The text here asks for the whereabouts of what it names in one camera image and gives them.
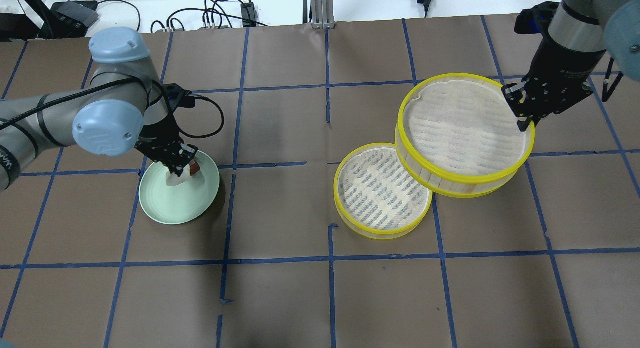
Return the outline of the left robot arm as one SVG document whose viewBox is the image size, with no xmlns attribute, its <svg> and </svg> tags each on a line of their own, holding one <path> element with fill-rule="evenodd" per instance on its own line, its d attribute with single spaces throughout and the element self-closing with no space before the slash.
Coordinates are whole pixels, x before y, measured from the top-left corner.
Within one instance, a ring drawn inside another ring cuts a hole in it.
<svg viewBox="0 0 640 348">
<path fill-rule="evenodd" d="M 138 150 L 167 168 L 169 186 L 198 173 L 198 148 L 183 140 L 174 116 L 187 91 L 160 84 L 141 34 L 108 28 L 88 47 L 97 69 L 87 88 L 1 101 L 1 189 L 42 152 L 74 145 L 94 155 Z"/>
</svg>

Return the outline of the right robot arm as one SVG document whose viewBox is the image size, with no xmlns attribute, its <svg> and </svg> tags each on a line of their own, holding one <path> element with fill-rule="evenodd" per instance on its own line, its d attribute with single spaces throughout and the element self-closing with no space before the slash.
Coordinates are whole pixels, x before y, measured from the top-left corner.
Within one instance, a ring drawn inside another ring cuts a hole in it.
<svg viewBox="0 0 640 348">
<path fill-rule="evenodd" d="M 604 84 L 604 99 L 622 78 L 639 79 L 639 1 L 547 1 L 518 15 L 516 34 L 542 36 L 525 77 L 502 88 L 521 132 L 592 95 L 587 79 L 605 54 L 621 72 Z"/>
</svg>

